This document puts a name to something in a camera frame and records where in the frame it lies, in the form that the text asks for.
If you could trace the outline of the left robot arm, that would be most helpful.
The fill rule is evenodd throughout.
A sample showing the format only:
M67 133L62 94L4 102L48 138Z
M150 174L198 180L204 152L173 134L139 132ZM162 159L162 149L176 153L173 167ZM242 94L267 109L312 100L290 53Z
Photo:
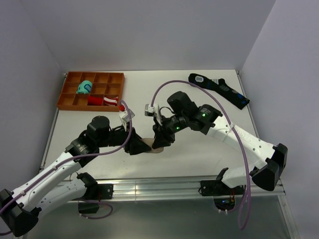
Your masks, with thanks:
M141 138L129 119L110 128L107 117L94 117L50 166L20 187L0 192L0 217L9 228L8 233L25 235L46 213L70 200L97 199L100 188L88 173L78 174L64 186L59 183L100 156L100 148L114 147L110 154L124 149L129 155L137 155L152 152L153 142L152 138Z

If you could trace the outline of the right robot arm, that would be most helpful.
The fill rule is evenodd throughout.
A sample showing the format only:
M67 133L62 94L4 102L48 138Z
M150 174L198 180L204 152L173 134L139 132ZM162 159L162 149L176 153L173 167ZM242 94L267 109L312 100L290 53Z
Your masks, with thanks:
M248 179L266 191L273 191L286 167L288 149L279 143L267 143L232 122L211 105L197 106L184 92L171 95L167 103L173 115L160 113L157 104L145 106L145 114L154 119L153 149L170 146L175 134L185 128L215 138L238 152L244 152L247 163L234 169L224 168L208 187L215 195L225 195L232 189L247 185Z

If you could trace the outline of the rolled red white striped sock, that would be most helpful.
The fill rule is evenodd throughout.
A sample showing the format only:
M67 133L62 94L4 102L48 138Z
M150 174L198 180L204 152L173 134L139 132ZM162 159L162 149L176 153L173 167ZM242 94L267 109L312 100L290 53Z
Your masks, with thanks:
M117 106L118 97L114 97L114 98L104 97L103 102L105 105L108 105L108 106Z

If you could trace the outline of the orange compartment tray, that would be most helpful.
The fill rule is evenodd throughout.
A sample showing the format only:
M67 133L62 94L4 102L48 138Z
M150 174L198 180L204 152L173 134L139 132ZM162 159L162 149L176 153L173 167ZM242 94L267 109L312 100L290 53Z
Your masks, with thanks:
M93 83L91 93L76 94L78 86L84 80ZM57 102L59 110L118 112L125 82L124 73L117 72L68 72ZM89 106L88 97L118 97L117 106Z

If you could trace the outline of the black blue patterned sock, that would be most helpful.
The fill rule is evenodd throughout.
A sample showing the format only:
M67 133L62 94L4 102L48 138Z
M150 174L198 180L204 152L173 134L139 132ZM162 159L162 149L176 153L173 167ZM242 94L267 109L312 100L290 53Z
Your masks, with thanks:
M216 92L240 110L250 103L248 98L228 86L223 78L210 79L203 75L191 73L188 77L188 81L203 89Z

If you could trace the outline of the rolled teal sock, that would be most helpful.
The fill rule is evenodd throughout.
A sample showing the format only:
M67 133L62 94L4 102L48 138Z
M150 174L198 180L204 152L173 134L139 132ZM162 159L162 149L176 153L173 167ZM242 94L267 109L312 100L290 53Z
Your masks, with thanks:
M93 83L84 80L82 83L79 84L76 94L89 94L91 93Z

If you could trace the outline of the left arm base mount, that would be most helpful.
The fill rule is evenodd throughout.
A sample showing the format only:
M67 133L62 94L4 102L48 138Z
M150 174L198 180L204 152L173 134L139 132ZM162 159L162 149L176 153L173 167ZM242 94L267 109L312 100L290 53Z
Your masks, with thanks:
M112 199L114 191L113 184L97 184L87 188L85 194L79 197L78 212L81 215L91 216L102 208L102 200Z

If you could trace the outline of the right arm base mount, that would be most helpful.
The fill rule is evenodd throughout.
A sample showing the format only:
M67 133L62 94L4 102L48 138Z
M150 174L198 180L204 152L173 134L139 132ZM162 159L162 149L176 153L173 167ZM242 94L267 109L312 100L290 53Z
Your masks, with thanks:
M198 192L204 197L214 197L216 208L225 211L232 210L235 207L235 196L242 196L245 192L245 188L241 186L229 188L218 180L202 180L200 181Z

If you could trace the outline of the aluminium rail frame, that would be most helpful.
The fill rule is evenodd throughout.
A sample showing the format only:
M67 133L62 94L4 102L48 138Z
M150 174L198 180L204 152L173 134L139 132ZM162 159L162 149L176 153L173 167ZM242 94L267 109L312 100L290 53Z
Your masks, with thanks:
M188 70L125 71L122 98L135 112L133 126L139 135L153 134L153 121L144 115L144 105L154 100L164 105L169 95L176 91L189 94L197 104L208 103L229 115L228 122L260 138L249 107L237 109L216 93L205 94L189 86ZM50 166L62 153L62 147L80 134L96 116L108 117L111 125L119 124L116 112L64 111L58 112L51 138L42 161L43 169ZM198 198L196 189L201 180L212 180L223 167L243 167L243 156L225 143L189 129L177 135L176 142L160 154L143 153L129 156L123 151L108 155L102 149L85 168L100 184L115 186L115 201L174 200Z

